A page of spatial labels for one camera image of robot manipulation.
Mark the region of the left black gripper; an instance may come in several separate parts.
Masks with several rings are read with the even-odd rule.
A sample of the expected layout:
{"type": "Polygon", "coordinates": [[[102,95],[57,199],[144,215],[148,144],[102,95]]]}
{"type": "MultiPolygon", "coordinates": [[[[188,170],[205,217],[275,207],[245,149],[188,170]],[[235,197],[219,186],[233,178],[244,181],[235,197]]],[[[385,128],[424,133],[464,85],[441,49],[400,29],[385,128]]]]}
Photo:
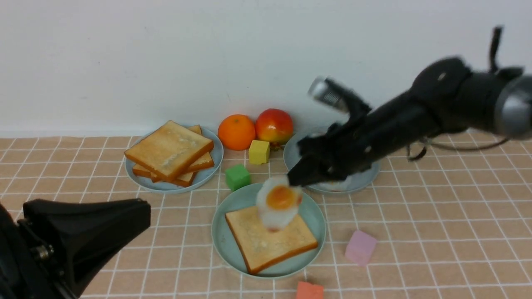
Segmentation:
{"type": "Polygon", "coordinates": [[[23,232],[34,257],[75,297],[151,224],[143,199],[65,203],[33,199],[23,205],[23,232]]]}

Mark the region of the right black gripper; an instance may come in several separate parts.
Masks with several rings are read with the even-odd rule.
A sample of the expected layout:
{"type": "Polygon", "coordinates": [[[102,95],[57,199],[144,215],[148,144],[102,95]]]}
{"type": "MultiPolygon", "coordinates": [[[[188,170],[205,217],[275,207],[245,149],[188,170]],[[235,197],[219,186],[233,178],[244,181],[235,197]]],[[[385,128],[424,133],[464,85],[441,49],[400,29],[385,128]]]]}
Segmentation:
{"type": "Polygon", "coordinates": [[[372,163],[441,128],[437,113],[408,93],[401,93],[365,117],[333,125],[323,135],[298,141],[300,161],[289,170],[291,186],[342,181],[372,163]]]}

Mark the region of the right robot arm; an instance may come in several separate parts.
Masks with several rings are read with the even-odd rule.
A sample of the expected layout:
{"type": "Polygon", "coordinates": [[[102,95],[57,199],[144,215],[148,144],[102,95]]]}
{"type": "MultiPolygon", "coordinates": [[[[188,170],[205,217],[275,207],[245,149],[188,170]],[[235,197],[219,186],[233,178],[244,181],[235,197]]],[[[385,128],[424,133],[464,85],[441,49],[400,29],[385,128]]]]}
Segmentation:
{"type": "Polygon", "coordinates": [[[291,186],[342,181],[414,142],[470,127],[505,140],[531,138],[531,76],[521,67],[476,72],[457,56],[440,59],[376,109],[329,77],[316,78],[308,94],[349,118],[298,142],[291,186]]]}

